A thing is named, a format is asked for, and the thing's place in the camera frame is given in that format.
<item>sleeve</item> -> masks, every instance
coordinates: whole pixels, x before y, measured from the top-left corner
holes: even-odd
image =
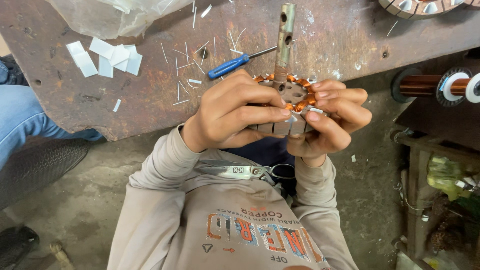
[[[292,211],[317,244],[332,269],[358,270],[340,229],[334,186],[335,167],[327,157],[313,168],[295,158],[297,195]]]
[[[151,269],[163,263],[180,225],[185,202],[180,188],[200,156],[188,149],[179,128],[161,137],[141,171],[130,176],[107,270]]]

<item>fingernail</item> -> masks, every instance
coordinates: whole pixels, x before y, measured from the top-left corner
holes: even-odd
[[[327,104],[327,100],[319,100],[315,103],[317,107],[323,106],[325,104]]]
[[[314,111],[310,111],[308,113],[308,119],[310,119],[310,121],[318,121],[318,119],[320,119],[320,117],[318,117],[318,114]]]
[[[285,116],[288,116],[288,115],[290,115],[290,110],[281,109],[280,111],[281,111],[281,112],[282,112],[282,114],[283,114],[283,115],[285,115]]]

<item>workbench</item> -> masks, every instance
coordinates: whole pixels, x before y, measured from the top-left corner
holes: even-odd
[[[137,46],[143,55],[138,76],[115,70],[113,78],[84,78],[65,45],[81,41],[98,66],[98,55],[88,50],[92,37],[69,30],[44,0],[0,0],[0,32],[50,118],[69,132],[93,127],[108,140],[119,140],[186,121],[197,111],[202,94],[221,80],[208,79],[195,64],[178,69],[177,76],[175,57],[179,67],[187,64],[187,58],[172,49],[184,52],[186,42],[189,56],[200,64],[203,51],[194,52],[208,41],[208,57],[200,65],[207,73],[240,56],[230,50],[229,31],[236,40],[246,28],[238,51],[251,54],[272,47],[282,3],[198,0],[194,28],[190,4],[156,20],[144,37],[107,40],[114,46]],[[290,70],[297,77],[346,81],[480,46],[480,12],[464,6],[433,19],[408,21],[388,13],[374,0],[294,3],[293,38],[298,40],[292,47]],[[200,18],[209,4],[212,9]],[[251,75],[265,76],[273,72],[274,62],[275,54],[269,53],[243,67]],[[192,88],[188,79],[202,84]],[[190,95],[180,86],[178,97],[178,81]],[[118,99],[121,104],[113,112]]]

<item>plastic bag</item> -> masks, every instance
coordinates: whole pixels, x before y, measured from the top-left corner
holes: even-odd
[[[450,201],[458,199],[459,196],[469,196],[469,191],[455,185],[455,181],[464,176],[465,170],[459,162],[441,156],[432,156],[428,162],[427,183],[442,190]]]
[[[100,39],[144,34],[153,21],[193,0],[46,0],[80,34]]]

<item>scissors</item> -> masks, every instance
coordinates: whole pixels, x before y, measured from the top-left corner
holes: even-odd
[[[295,173],[292,169],[295,169],[290,164],[277,164],[273,167],[268,166],[252,166],[248,164],[243,164],[239,162],[226,161],[226,160],[201,160],[206,164],[212,165],[213,167],[203,167],[199,168],[201,171],[206,172],[210,175],[221,176],[225,178],[233,179],[250,179],[251,177],[259,177],[262,180],[270,182],[270,175],[282,179],[294,179]],[[286,171],[287,175],[278,175],[274,171]]]

